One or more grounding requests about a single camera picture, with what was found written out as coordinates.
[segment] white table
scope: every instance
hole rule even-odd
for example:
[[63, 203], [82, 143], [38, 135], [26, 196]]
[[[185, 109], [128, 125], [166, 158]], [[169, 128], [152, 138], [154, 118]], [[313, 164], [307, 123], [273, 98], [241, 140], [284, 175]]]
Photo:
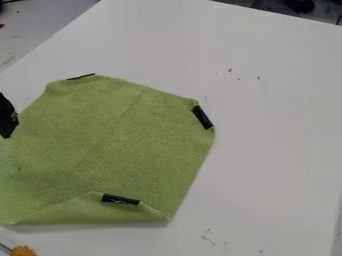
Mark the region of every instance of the white table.
[[50, 38], [97, 1], [25, 0], [6, 4], [0, 14], [0, 24], [5, 24], [5, 27], [0, 29], [0, 72]]
[[341, 43], [337, 26], [206, 0], [103, 0], [2, 73], [0, 91], [22, 110], [51, 80], [128, 79], [199, 99], [214, 146], [168, 224], [10, 229], [44, 256], [329, 255]]

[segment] black tape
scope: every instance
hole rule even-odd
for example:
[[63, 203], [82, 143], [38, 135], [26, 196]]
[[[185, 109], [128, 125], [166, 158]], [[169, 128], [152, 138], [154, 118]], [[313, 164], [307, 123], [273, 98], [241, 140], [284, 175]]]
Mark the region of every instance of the black tape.
[[12, 103], [0, 92], [0, 135], [8, 139], [19, 125], [18, 114]]
[[68, 78], [67, 80], [76, 80], [76, 79], [80, 79], [80, 78], [87, 77], [87, 76], [93, 76], [93, 75], [95, 75], [95, 73], [91, 73], [91, 74], [83, 75], [83, 76], [78, 76], [78, 77], [72, 77], [72, 78]]
[[102, 202], [104, 203], [116, 203], [116, 204], [133, 204], [139, 205], [140, 201], [130, 198], [125, 198], [121, 196], [114, 196], [109, 194], [104, 194], [102, 197]]
[[194, 107], [192, 109], [192, 112], [195, 114], [195, 116], [201, 122], [204, 129], [208, 130], [214, 126], [213, 123], [210, 121], [210, 119], [207, 117], [207, 115], [204, 113], [203, 109], [199, 105]]

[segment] yellow object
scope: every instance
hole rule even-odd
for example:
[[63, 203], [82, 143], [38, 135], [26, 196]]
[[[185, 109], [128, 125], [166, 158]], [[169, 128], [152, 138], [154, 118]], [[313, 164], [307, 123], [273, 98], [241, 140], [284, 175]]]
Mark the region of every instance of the yellow object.
[[37, 256], [37, 255], [35, 254], [33, 250], [31, 250], [27, 246], [18, 246], [12, 250], [11, 256]]

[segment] textured fabric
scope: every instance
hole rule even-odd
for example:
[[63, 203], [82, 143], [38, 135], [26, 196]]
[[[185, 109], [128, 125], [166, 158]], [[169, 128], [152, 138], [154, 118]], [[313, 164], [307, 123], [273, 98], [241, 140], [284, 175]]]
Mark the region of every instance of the textured fabric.
[[214, 139], [196, 105], [104, 76], [50, 83], [0, 139], [0, 223], [170, 220]]

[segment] towel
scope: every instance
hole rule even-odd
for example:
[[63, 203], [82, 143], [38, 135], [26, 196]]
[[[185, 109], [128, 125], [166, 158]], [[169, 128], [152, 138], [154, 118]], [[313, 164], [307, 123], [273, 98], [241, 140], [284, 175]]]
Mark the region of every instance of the towel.
[[0, 139], [0, 224], [171, 220], [214, 140], [197, 106], [105, 76], [48, 84]]

